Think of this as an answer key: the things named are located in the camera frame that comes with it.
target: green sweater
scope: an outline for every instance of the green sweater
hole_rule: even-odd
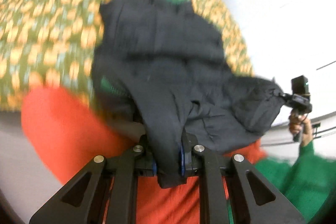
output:
[[[336,182],[336,161],[314,154],[313,142],[300,147],[291,166],[275,158],[260,160],[256,169],[302,213],[308,222],[327,199]],[[230,223],[233,223],[231,209]]]

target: beige floor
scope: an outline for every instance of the beige floor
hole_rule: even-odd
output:
[[[29,223],[60,187],[23,135],[20,113],[0,112],[1,202],[10,204],[16,215]]]

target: metal screw head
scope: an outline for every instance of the metal screw head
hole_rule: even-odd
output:
[[[133,147],[134,152],[141,152],[143,150],[142,145],[136,145]]]
[[[240,154],[236,154],[236,155],[234,155],[233,158],[234,158],[236,161],[238,161],[238,162],[241,162],[241,161],[244,160],[244,156],[243,156],[243,155],[240,155]]]
[[[94,157],[93,160],[95,163],[101,163],[102,161],[104,161],[104,157],[102,155],[98,155]]]
[[[197,152],[202,152],[202,151],[204,151],[204,146],[202,146],[202,145],[195,145],[195,146],[194,146],[194,149],[195,149]]]

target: black cloth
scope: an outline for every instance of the black cloth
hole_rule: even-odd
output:
[[[179,184],[184,128],[222,154],[260,138],[284,104],[275,83],[231,72],[221,34],[191,2],[112,0],[100,13],[95,93],[112,112],[140,113],[164,188]]]

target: person's hand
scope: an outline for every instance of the person's hand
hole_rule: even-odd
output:
[[[310,119],[305,115],[299,115],[298,117],[295,115],[295,112],[291,112],[289,116],[289,132],[294,135],[298,134],[302,126],[304,125],[304,131],[302,134],[302,142],[301,146],[306,146],[313,140],[313,129],[311,128]]]

